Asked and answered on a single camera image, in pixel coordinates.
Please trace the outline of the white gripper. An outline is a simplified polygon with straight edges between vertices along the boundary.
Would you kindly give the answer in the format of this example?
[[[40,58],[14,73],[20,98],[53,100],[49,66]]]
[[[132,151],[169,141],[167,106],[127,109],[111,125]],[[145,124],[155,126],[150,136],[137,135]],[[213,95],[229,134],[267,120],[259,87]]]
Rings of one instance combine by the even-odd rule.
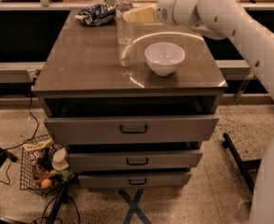
[[[198,0],[158,0],[157,6],[147,5],[126,11],[123,19],[131,23],[151,23],[159,19],[170,25],[195,26],[200,21],[197,2]]]

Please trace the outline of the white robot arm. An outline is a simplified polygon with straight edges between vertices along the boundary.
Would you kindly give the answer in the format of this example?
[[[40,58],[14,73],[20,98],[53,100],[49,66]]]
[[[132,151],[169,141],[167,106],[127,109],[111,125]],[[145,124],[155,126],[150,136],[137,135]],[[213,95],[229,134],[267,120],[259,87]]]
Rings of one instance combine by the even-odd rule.
[[[124,20],[158,20],[212,39],[228,39],[274,101],[274,33],[253,19],[239,0],[158,0],[153,6],[130,9]],[[249,223],[274,224],[274,139],[258,169]]]

